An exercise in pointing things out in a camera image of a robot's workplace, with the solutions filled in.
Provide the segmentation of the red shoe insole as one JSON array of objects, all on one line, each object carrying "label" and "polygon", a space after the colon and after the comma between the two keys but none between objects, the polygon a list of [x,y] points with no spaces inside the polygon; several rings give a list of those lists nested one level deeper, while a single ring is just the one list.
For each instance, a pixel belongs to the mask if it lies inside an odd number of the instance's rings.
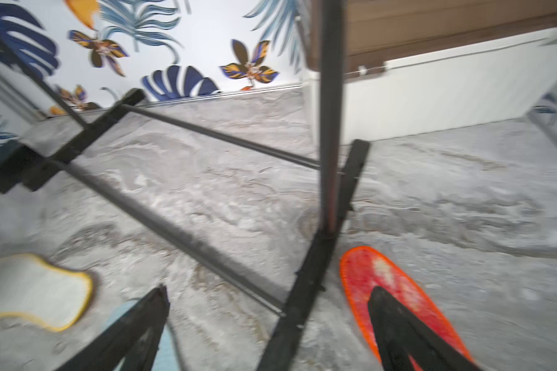
[{"label": "red shoe insole", "polygon": [[382,253],[366,246],[348,250],[340,259],[340,278],[361,333],[380,362],[368,312],[368,301],[376,287],[384,288],[446,343],[474,363],[456,330],[432,299]]}]

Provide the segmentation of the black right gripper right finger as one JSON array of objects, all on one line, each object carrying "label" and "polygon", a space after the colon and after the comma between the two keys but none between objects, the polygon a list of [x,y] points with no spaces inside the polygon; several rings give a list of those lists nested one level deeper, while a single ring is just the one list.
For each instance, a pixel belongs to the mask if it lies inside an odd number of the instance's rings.
[{"label": "black right gripper right finger", "polygon": [[385,370],[478,370],[384,288],[368,301],[374,338]]}]

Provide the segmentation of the white shoe insole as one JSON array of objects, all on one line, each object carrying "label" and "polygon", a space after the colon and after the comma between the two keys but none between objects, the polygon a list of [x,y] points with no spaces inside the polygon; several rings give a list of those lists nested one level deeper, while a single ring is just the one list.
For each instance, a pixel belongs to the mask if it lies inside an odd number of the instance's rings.
[{"label": "white shoe insole", "polygon": [[[105,327],[109,327],[114,322],[125,315],[139,300],[133,299],[124,302],[115,309]],[[159,341],[159,349],[154,359],[152,371],[181,371],[181,361],[177,352],[175,339],[168,323],[165,324]]]}]

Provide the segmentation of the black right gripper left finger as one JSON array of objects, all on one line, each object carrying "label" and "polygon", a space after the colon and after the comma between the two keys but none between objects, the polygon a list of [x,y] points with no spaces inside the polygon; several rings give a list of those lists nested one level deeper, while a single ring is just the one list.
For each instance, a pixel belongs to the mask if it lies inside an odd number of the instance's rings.
[{"label": "black right gripper left finger", "polygon": [[58,369],[152,369],[169,313],[166,286],[161,284]]}]

